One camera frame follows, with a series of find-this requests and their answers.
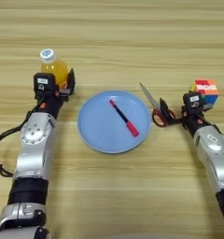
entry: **orange juice bottle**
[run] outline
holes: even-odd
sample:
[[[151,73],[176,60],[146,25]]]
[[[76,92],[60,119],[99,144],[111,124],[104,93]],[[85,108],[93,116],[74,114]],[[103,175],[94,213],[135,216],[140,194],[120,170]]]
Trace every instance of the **orange juice bottle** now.
[[[41,72],[52,73],[59,88],[65,88],[68,75],[66,63],[56,56],[53,49],[43,49],[40,52],[40,57],[42,61]]]

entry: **rubik's cube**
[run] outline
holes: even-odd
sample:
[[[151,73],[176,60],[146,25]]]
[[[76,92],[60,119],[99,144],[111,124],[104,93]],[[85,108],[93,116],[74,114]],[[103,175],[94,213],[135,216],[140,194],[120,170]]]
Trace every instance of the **rubik's cube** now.
[[[206,104],[214,104],[218,98],[216,82],[212,79],[198,78],[191,87],[192,91],[200,92]]]

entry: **wire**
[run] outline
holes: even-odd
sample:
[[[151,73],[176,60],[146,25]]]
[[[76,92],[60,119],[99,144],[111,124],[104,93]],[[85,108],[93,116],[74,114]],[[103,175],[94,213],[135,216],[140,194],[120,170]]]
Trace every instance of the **wire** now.
[[[28,119],[33,114],[33,112],[35,112],[38,109],[38,107],[43,103],[44,100],[45,100],[45,97],[43,97],[41,100],[39,100],[37,102],[36,106],[31,111],[28,111],[25,120],[19,126],[16,126],[12,129],[9,129],[9,130],[1,133],[0,141],[11,134],[14,134],[15,132],[20,131],[22,126],[28,121]],[[0,175],[4,176],[4,177],[13,177],[13,174],[4,168],[2,163],[0,163]]]

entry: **blue plate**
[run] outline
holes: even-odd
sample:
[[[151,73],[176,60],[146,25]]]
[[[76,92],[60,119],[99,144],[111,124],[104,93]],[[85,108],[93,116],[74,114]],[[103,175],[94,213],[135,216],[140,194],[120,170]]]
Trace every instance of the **blue plate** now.
[[[139,131],[138,136],[133,137],[124,120],[109,104],[111,99]],[[83,140],[104,153],[121,153],[138,146],[147,137],[150,125],[147,106],[126,91],[104,91],[94,95],[80,109],[77,118]]]

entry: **scissors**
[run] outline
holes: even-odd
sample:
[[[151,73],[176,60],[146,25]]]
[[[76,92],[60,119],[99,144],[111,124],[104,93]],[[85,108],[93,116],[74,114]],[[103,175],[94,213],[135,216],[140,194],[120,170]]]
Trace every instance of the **scissors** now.
[[[147,99],[153,105],[152,119],[157,126],[166,127],[169,124],[168,118],[172,118],[173,120],[176,119],[175,113],[167,107],[167,104],[162,99],[158,103],[153,98],[153,96],[148,92],[146,87],[142,83],[139,83],[139,84],[140,84],[144,94],[146,95]],[[163,108],[166,109],[169,116],[164,116],[164,112],[162,112],[162,110],[161,110],[161,104],[164,104]]]

